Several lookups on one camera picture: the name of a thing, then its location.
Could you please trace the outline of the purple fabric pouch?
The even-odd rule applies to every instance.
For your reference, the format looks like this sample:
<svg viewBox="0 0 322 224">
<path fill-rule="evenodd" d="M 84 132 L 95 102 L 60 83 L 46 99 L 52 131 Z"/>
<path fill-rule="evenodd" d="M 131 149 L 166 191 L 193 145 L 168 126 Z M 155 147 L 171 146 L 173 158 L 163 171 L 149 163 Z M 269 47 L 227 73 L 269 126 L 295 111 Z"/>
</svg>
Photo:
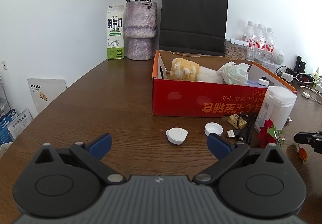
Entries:
<svg viewBox="0 0 322 224">
<path fill-rule="evenodd" d="M 260 84 L 258 83 L 258 81 L 247 81 L 247 86 L 251 86 L 251 87 L 260 87 Z"/>
</svg>

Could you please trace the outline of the white green milk carton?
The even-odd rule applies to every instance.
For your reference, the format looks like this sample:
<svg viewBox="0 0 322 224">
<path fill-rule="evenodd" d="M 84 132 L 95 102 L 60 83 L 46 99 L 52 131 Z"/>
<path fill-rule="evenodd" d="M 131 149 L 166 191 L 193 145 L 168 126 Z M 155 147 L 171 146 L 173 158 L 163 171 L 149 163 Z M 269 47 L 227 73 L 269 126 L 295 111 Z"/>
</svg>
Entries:
<svg viewBox="0 0 322 224">
<path fill-rule="evenodd" d="M 107 59 L 124 58 L 124 6 L 109 6 L 106 13 Z"/>
</svg>

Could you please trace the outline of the small white capped jar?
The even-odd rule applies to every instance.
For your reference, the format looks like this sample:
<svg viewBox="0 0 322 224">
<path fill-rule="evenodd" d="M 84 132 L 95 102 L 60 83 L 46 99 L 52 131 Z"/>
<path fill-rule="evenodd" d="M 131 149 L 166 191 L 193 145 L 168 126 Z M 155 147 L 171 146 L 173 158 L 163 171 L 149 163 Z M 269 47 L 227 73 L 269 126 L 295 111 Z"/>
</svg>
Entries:
<svg viewBox="0 0 322 224">
<path fill-rule="evenodd" d="M 205 125 L 205 128 L 204 128 L 204 133 L 206 136 L 209 136 L 209 134 L 211 133 L 215 133 L 221 136 L 223 131 L 224 131 L 223 127 L 216 122 L 209 122 Z"/>
</svg>

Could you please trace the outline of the water bottle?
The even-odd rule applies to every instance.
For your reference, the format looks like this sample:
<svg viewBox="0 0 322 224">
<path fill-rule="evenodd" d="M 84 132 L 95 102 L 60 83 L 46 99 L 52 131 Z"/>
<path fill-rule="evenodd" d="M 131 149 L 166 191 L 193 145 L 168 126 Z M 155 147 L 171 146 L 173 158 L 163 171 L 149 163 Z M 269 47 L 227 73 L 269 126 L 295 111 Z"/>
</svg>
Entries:
<svg viewBox="0 0 322 224">
<path fill-rule="evenodd" d="M 265 59 L 272 58 L 274 47 L 275 39 L 273 37 L 273 29 L 268 27 L 266 32 Z"/>
<path fill-rule="evenodd" d="M 264 61 L 266 37 L 264 34 L 264 28 L 261 24 L 257 25 L 256 40 L 254 45 L 254 61 L 258 64 L 262 64 Z"/>
<path fill-rule="evenodd" d="M 247 42 L 246 60 L 254 61 L 254 45 L 256 42 L 256 36 L 254 33 L 254 23 L 252 21 L 248 21 L 242 35 L 242 40 Z"/>
</svg>

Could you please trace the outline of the white leaflet by wall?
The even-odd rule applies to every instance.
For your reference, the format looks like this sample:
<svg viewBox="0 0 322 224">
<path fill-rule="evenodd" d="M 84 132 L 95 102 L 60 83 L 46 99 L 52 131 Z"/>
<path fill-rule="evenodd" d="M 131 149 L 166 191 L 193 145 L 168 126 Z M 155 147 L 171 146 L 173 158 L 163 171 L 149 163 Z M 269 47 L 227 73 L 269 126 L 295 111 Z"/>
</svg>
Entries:
<svg viewBox="0 0 322 224">
<path fill-rule="evenodd" d="M 64 79 L 28 78 L 27 82 L 38 113 L 67 88 Z"/>
</svg>

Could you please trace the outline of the water bottle right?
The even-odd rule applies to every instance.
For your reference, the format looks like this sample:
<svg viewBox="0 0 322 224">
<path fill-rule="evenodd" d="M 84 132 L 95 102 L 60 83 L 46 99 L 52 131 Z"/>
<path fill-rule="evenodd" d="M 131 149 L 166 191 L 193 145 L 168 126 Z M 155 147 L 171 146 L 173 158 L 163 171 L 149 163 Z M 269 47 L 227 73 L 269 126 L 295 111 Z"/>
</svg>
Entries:
<svg viewBox="0 0 322 224">
<path fill-rule="evenodd" d="M 266 32 L 265 59 L 272 58 L 274 47 L 275 39 L 273 37 L 273 29 L 268 27 Z"/>
</svg>

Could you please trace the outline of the black paper bag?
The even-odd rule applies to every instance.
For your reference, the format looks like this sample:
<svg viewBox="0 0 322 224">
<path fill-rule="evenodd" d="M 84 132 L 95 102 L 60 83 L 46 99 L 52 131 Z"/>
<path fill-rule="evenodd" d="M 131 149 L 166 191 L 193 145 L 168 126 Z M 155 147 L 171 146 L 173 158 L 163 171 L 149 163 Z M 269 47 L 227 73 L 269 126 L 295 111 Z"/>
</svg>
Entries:
<svg viewBox="0 0 322 224">
<path fill-rule="evenodd" d="M 162 0 L 159 50 L 222 56 L 228 0 Z"/>
</svg>

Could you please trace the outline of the large white bottle cap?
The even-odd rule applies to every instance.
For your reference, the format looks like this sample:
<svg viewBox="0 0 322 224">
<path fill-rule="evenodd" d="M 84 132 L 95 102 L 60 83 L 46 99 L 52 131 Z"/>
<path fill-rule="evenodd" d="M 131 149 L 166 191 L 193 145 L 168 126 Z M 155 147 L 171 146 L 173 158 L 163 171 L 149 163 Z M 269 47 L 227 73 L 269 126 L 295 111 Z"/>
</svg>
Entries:
<svg viewBox="0 0 322 224">
<path fill-rule="evenodd" d="M 259 85 L 262 85 L 262 86 L 269 86 L 270 82 L 265 79 L 258 79 L 258 83 Z"/>
</svg>

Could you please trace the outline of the white tissue sheet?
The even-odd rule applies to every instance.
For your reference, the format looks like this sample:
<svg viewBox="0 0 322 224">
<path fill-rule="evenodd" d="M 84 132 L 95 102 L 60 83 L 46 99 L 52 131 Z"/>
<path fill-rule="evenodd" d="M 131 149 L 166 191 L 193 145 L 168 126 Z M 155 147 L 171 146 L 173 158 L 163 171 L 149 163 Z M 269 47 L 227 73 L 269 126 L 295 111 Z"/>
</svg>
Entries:
<svg viewBox="0 0 322 224">
<path fill-rule="evenodd" d="M 226 66 L 226 70 L 227 72 L 230 73 L 248 73 L 248 68 L 249 68 L 249 64 L 246 63 L 240 63 L 240 64 L 236 64 L 235 62 L 231 61 L 229 63 L 227 63 Z"/>
</svg>

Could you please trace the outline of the water bottle left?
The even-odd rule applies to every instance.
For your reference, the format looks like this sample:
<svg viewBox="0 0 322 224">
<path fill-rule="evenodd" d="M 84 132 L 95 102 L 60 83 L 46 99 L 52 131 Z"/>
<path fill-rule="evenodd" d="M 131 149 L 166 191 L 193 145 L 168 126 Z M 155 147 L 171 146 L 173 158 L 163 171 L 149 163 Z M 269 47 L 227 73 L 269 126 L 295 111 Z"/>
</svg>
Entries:
<svg viewBox="0 0 322 224">
<path fill-rule="evenodd" d="M 247 42 L 246 60 L 254 61 L 254 45 L 256 42 L 256 36 L 254 33 L 254 23 L 252 21 L 248 21 L 242 35 L 242 40 Z"/>
</svg>

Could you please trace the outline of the red cardboard box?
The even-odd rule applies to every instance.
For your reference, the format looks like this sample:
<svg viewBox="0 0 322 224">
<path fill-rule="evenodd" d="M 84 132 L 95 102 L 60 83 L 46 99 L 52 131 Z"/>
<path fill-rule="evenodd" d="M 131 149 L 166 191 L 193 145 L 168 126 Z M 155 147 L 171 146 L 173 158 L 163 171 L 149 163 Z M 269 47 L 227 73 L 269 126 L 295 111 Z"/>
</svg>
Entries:
<svg viewBox="0 0 322 224">
<path fill-rule="evenodd" d="M 173 80 L 172 60 L 184 58 L 213 70 L 229 58 L 169 51 L 156 51 L 152 69 L 152 114 L 159 116 L 223 117 L 237 113 L 258 114 L 266 88 Z"/>
</svg>

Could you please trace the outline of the white round speaker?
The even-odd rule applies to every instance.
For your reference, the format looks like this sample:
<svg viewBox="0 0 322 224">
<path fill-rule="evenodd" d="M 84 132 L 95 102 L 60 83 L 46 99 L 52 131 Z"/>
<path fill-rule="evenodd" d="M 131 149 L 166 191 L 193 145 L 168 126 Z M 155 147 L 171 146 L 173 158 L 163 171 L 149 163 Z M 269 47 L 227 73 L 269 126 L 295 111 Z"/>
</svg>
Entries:
<svg viewBox="0 0 322 224">
<path fill-rule="evenodd" d="M 274 49 L 272 52 L 271 61 L 276 65 L 281 65 L 284 62 L 284 53 L 279 49 Z"/>
</svg>

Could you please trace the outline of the white power adapter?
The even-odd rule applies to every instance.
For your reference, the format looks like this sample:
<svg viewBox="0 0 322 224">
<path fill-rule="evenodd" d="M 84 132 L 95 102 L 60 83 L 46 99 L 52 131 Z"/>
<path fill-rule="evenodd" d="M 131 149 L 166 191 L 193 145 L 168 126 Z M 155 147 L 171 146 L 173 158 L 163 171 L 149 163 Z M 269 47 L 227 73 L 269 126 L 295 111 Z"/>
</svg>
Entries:
<svg viewBox="0 0 322 224">
<path fill-rule="evenodd" d="M 294 79 L 294 76 L 292 74 L 289 73 L 282 73 L 281 74 L 281 78 L 285 81 L 287 81 L 288 83 L 292 82 Z"/>
</svg>

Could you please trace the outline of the yellow white plush toy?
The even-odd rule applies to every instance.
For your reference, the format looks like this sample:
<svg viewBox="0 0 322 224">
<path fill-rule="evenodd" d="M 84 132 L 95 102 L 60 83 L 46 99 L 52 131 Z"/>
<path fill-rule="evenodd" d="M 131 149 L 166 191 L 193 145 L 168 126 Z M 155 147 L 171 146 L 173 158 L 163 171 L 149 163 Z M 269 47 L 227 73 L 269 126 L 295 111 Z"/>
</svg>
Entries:
<svg viewBox="0 0 322 224">
<path fill-rule="evenodd" d="M 223 84 L 222 71 L 200 66 L 184 58 L 175 58 L 171 63 L 170 77 L 179 81 L 208 82 Z"/>
</svg>

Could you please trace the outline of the plastic bag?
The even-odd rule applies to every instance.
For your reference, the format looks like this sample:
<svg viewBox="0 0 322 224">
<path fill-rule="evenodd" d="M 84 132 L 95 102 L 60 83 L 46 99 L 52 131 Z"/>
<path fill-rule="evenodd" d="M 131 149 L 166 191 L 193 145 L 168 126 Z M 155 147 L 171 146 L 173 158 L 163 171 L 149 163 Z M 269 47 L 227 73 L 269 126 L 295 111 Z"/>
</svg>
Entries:
<svg viewBox="0 0 322 224">
<path fill-rule="evenodd" d="M 222 72 L 223 80 L 226 84 L 246 85 L 248 81 L 248 73 L 230 73 L 226 70 L 227 63 L 219 70 Z"/>
</svg>

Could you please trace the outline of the purple ceramic vase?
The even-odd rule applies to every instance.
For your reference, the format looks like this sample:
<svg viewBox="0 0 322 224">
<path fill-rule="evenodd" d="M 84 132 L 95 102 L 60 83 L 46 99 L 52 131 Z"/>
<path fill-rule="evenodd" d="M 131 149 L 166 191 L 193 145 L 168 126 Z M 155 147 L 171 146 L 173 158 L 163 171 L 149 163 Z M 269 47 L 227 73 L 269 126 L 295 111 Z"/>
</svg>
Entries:
<svg viewBox="0 0 322 224">
<path fill-rule="evenodd" d="M 153 57 L 152 39 L 157 36 L 156 2 L 131 1 L 126 3 L 124 35 L 128 38 L 127 57 L 145 61 Z"/>
</svg>

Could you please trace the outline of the water bottle middle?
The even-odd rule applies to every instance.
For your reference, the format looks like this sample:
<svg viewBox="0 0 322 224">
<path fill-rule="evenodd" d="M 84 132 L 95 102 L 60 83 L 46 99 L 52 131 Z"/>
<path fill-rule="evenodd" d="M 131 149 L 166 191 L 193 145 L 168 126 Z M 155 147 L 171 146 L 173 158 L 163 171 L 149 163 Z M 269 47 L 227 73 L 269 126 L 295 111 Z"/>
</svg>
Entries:
<svg viewBox="0 0 322 224">
<path fill-rule="evenodd" d="M 261 24 L 257 25 L 256 40 L 254 45 L 254 61 L 258 64 L 262 64 L 264 61 L 266 37 L 264 34 L 264 28 Z"/>
</svg>

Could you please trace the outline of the cotton swab box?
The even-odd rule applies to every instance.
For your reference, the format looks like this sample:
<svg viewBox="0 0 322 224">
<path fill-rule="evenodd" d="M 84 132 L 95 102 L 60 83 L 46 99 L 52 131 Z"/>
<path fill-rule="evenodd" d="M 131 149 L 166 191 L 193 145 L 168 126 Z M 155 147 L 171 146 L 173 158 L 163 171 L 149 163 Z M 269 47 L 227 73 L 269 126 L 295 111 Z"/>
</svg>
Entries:
<svg viewBox="0 0 322 224">
<path fill-rule="evenodd" d="M 282 130 L 296 102 L 296 94 L 281 86 L 269 86 L 254 127 L 260 132 L 266 120 Z"/>
</svg>

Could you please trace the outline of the clear seed container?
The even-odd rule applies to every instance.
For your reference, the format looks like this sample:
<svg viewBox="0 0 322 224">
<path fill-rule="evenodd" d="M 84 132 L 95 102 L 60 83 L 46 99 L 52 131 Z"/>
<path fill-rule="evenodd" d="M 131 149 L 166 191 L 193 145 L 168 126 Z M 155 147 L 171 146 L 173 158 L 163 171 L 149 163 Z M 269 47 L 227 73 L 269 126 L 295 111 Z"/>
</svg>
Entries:
<svg viewBox="0 0 322 224">
<path fill-rule="evenodd" d="M 224 43 L 224 56 L 231 59 L 246 59 L 248 43 L 234 38 L 226 38 Z"/>
</svg>

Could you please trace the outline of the red flower ornament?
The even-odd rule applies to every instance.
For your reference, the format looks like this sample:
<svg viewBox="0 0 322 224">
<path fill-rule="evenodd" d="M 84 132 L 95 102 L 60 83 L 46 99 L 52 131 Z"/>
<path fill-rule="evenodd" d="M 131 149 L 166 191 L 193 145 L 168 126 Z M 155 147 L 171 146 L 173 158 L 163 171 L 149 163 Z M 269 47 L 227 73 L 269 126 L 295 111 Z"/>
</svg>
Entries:
<svg viewBox="0 0 322 224">
<path fill-rule="evenodd" d="M 259 147 L 264 149 L 270 143 L 283 145 L 285 141 L 283 134 L 284 131 L 279 130 L 271 119 L 265 120 L 264 126 L 260 127 L 260 131 L 258 133 Z"/>
</svg>

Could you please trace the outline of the small white lid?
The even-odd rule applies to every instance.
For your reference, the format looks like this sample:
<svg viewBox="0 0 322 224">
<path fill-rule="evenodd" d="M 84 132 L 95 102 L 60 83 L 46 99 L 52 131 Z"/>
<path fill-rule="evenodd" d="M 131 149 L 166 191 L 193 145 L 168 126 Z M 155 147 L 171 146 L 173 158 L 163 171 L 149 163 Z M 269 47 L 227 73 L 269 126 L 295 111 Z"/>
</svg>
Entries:
<svg viewBox="0 0 322 224">
<path fill-rule="evenodd" d="M 188 136 L 188 131 L 183 128 L 171 128 L 165 132 L 170 143 L 181 145 Z"/>
</svg>

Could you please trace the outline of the small yellow packet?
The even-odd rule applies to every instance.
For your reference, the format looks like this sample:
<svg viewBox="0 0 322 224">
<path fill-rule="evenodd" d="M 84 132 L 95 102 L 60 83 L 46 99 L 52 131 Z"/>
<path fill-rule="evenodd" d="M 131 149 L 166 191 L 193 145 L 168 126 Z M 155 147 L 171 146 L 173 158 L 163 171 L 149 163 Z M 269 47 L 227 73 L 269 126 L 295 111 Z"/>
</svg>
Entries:
<svg viewBox="0 0 322 224">
<path fill-rule="evenodd" d="M 233 114 L 228 117 L 228 123 L 234 126 L 234 128 L 241 130 L 247 126 L 247 121 L 242 115 Z"/>
</svg>

